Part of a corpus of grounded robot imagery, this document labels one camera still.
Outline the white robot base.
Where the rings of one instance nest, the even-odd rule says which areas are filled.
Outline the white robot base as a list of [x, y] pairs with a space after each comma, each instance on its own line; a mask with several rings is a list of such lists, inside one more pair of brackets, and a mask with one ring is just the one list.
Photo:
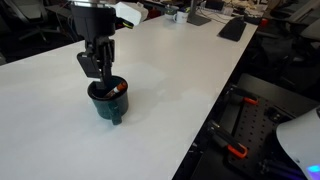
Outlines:
[[280, 146], [308, 180], [320, 180], [320, 107], [276, 128]]

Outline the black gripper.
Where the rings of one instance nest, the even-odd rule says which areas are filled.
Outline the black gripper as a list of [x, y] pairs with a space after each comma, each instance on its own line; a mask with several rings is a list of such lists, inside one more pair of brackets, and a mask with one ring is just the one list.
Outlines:
[[[107, 89], [112, 78], [116, 10], [113, 7], [73, 2], [71, 12], [77, 33], [85, 40], [85, 51], [77, 60], [88, 78], [100, 78], [99, 89]], [[100, 62], [94, 53], [100, 53]]]

